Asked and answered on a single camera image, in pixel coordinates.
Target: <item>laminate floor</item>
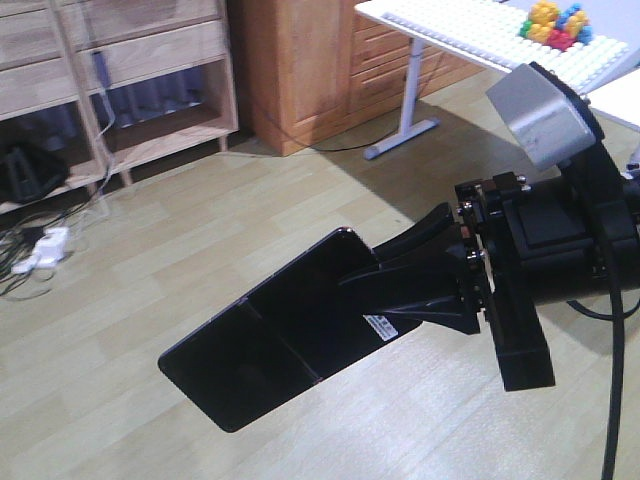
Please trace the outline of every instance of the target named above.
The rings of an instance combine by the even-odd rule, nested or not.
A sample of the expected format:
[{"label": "laminate floor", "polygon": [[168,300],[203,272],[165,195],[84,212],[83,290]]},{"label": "laminate floor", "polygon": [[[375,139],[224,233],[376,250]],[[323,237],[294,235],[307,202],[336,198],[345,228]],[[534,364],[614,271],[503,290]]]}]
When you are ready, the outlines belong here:
[{"label": "laminate floor", "polygon": [[[110,216],[87,217],[49,293],[0,301],[0,478],[600,478],[610,325],[564,304],[539,310],[554,388],[505,393],[484,324],[469,337],[424,325],[228,434],[156,366],[337,226],[374,246],[453,201],[458,182],[540,178],[484,96],[497,79],[483,72],[423,99],[417,115],[442,124],[374,162],[360,151],[278,158],[247,141],[109,194]],[[370,140],[396,120],[323,146]],[[622,166],[638,136],[602,123]],[[640,471],[638,322],[627,328],[619,479]]]}]

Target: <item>barcode label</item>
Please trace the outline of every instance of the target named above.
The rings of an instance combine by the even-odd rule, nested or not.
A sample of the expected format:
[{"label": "barcode label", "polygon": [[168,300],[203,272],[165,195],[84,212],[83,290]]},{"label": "barcode label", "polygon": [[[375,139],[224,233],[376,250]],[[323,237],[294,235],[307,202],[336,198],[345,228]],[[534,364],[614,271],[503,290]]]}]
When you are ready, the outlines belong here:
[{"label": "barcode label", "polygon": [[382,315],[363,315],[363,317],[385,342],[398,336],[398,331],[386,317]]}]

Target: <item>white desk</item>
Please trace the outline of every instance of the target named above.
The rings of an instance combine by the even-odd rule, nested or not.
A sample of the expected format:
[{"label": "white desk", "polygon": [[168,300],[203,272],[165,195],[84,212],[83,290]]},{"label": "white desk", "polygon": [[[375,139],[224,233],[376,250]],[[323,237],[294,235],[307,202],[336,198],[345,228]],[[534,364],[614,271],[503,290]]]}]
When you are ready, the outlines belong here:
[{"label": "white desk", "polygon": [[640,68],[594,90],[588,97],[592,110],[640,132]]},{"label": "white desk", "polygon": [[[633,4],[636,1],[637,0],[624,0],[623,3],[626,4],[631,2],[631,4]],[[472,6],[474,8],[476,5],[478,5],[478,6],[481,6],[483,9],[491,10],[490,13],[486,15],[485,19],[480,19],[481,25],[484,24],[482,20],[491,21],[496,17],[499,18],[500,15],[502,14],[504,14],[505,19],[506,18],[509,19],[508,20],[510,22],[510,26],[508,29],[509,38],[507,40],[512,40],[514,37],[516,37],[515,33],[512,34],[510,32],[512,30],[517,30],[518,25],[521,24],[521,22],[526,18],[526,10],[522,8],[520,9],[513,8],[511,6],[508,6],[509,4],[500,5],[487,0],[478,0],[477,3],[474,3],[474,2],[472,3],[473,3]],[[410,21],[407,21],[407,22],[400,21],[399,23],[397,19],[393,18],[393,16],[391,18],[389,17],[389,12],[400,11],[402,10],[402,8],[399,8],[399,6],[402,7],[405,5],[408,6],[407,7],[408,11],[412,11],[416,13],[416,15],[407,15],[407,17],[411,18]],[[429,23],[429,18],[430,18],[430,17],[427,18],[428,15],[426,15],[425,12],[429,11],[428,8],[432,8],[433,5],[434,5],[433,2],[423,4],[423,3],[416,3],[415,0],[404,0],[404,3],[399,3],[399,0],[373,0],[373,1],[364,2],[356,5],[356,11],[359,14],[377,23],[387,25],[388,27],[391,27],[394,30],[403,32],[409,37],[411,37],[412,39],[411,56],[409,59],[409,68],[407,71],[404,101],[402,105],[402,112],[401,112],[400,125],[398,128],[398,132],[384,139],[383,141],[378,142],[375,145],[367,148],[364,152],[364,156],[367,160],[376,158],[378,155],[384,153],[385,151],[390,150],[391,148],[394,148],[397,145],[400,145],[401,143],[438,125],[437,119],[423,120],[416,124],[412,124],[413,113],[414,113],[414,103],[416,100],[415,97],[416,97],[417,86],[419,81],[418,77],[420,73],[422,48],[425,44],[428,43],[428,44],[434,45],[449,53],[458,55],[467,60],[471,60],[485,67],[490,67],[502,73],[508,73],[513,68],[515,68],[515,66],[521,63],[529,63],[530,61],[533,61],[533,60],[538,61],[543,66],[548,68],[545,62],[538,60],[537,54],[535,58],[526,58],[526,59],[524,58],[524,56],[522,56],[520,52],[517,52],[518,53],[517,55],[514,54],[513,58],[510,56],[509,53],[507,53],[506,56],[505,54],[502,54],[502,53],[496,56],[492,51],[492,49],[494,45],[502,43],[500,39],[497,40],[497,43],[487,46],[486,44],[482,45],[482,38],[480,38],[479,39],[480,41],[478,43],[479,45],[478,47],[479,52],[478,52],[476,48],[476,44],[474,43],[476,42],[477,37],[472,38],[470,40],[473,45],[472,45],[472,48],[469,48],[470,44],[468,43],[467,40],[458,41],[457,38],[451,37],[450,32],[446,31],[446,28],[443,29],[442,31],[436,30],[440,28],[439,24],[425,25],[426,23]],[[463,5],[460,5],[460,2],[456,2],[455,4],[451,4],[451,5],[449,3],[441,2],[441,5],[442,5],[442,8],[448,9],[446,10],[446,14],[443,17],[443,21],[447,21],[445,17],[450,17],[452,19],[455,19],[453,23],[460,20],[461,22],[464,21],[467,24],[469,24],[471,27],[475,28],[474,27],[475,17],[471,19],[468,17],[464,17],[465,13],[467,12],[466,10],[462,9]],[[455,11],[456,8],[461,9],[461,11],[460,12]],[[617,15],[619,16],[621,10],[619,8],[616,8],[615,10],[616,12],[618,12]],[[635,13],[637,9],[631,8],[630,10],[629,9],[627,10],[628,11],[627,11],[626,18],[637,16],[637,14]],[[412,22],[424,22],[424,23],[419,23],[418,25],[415,25]],[[493,25],[488,25],[486,28],[488,28],[489,31],[492,31],[492,29],[495,30]],[[573,56],[573,59],[571,59],[571,61],[569,62],[566,61],[566,60],[569,60],[569,57],[566,56],[565,54],[562,54],[563,55],[561,59],[562,61],[554,60],[551,63],[551,65],[556,66],[556,69],[555,69],[556,74],[558,74],[558,76],[561,79],[564,79],[564,78],[563,78],[563,75],[559,73],[560,69],[562,69],[564,74],[565,70],[567,70],[567,66],[570,66],[571,68],[573,68],[573,70],[568,70],[570,74],[569,78],[576,79],[577,77],[575,77],[574,74],[578,72],[578,76],[579,76],[580,72],[585,71],[584,65],[589,66],[590,65],[589,62],[594,58],[598,58],[598,62],[600,62],[601,61],[600,59],[602,58],[602,65],[597,65],[597,68],[594,68],[593,71],[588,72],[589,73],[588,77],[585,77],[582,80],[576,80],[577,82],[576,84],[579,85],[579,88],[577,87],[574,87],[574,88],[577,88],[577,90],[580,90],[579,93],[588,93],[592,91],[594,88],[597,88],[600,85],[606,83],[607,81],[610,81],[611,79],[616,78],[622,73],[629,71],[640,60],[640,41],[634,41],[634,43],[627,42],[626,46],[619,46],[620,48],[622,48],[622,50],[619,53],[616,53],[615,56],[612,55],[611,58],[605,58],[606,56],[609,55],[608,52],[612,50],[612,49],[609,49],[609,47],[606,47],[604,48],[604,50],[599,50],[598,51],[599,53],[596,57],[593,57],[592,55],[588,56],[585,59],[585,61],[582,62],[582,59],[584,58],[584,52],[587,51],[587,49],[592,49],[592,48],[595,49],[596,47],[594,45],[596,45],[596,42],[594,42],[593,45],[589,45],[588,47],[585,47],[582,51],[576,53]],[[574,60],[577,58],[580,58],[582,63]]]}]

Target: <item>drawer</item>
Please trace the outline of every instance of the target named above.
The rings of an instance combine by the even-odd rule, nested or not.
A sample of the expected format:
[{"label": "drawer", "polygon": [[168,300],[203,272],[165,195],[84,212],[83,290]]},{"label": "drawer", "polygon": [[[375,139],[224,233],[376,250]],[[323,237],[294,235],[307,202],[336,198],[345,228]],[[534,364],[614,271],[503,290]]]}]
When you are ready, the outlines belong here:
[{"label": "drawer", "polygon": [[0,70],[58,56],[45,10],[0,17]]},{"label": "drawer", "polygon": [[71,42],[92,48],[222,17],[219,0],[58,0]]},{"label": "drawer", "polygon": [[0,0],[0,17],[44,8],[44,0]]},{"label": "drawer", "polygon": [[[449,71],[452,67],[443,61],[444,53],[435,47],[426,47],[423,54],[421,81]],[[369,105],[381,102],[404,91],[407,73],[407,57],[398,58],[384,65],[369,69],[351,77],[349,112],[355,112]]]},{"label": "drawer", "polygon": [[57,58],[0,72],[0,119],[71,101],[73,82]]},{"label": "drawer", "polygon": [[[358,3],[364,3],[367,0],[352,0],[353,1],[353,7],[355,8],[355,6]],[[371,27],[375,27],[375,26],[379,26],[379,23],[374,22],[373,20],[369,20],[367,17],[363,17],[362,15],[360,15],[357,12],[354,12],[354,17],[353,17],[353,30],[356,32],[359,32],[360,30],[366,30],[367,28],[371,28]]]},{"label": "drawer", "polygon": [[409,53],[409,37],[384,25],[353,34],[351,73],[356,74]]},{"label": "drawer", "polygon": [[[114,87],[194,67],[226,53],[222,21],[206,22],[101,48]],[[87,86],[100,86],[90,51],[81,52]]]}]

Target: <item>bolt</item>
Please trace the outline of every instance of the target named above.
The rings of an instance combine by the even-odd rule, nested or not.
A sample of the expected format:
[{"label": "bolt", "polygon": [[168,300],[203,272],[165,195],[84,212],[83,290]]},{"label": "bolt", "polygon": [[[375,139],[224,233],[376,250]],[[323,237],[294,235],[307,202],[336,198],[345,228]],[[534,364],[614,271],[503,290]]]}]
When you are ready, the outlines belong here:
[{"label": "bolt", "polygon": [[467,261],[469,263],[480,263],[483,262],[487,257],[487,252],[484,250],[474,250],[467,255]]}]

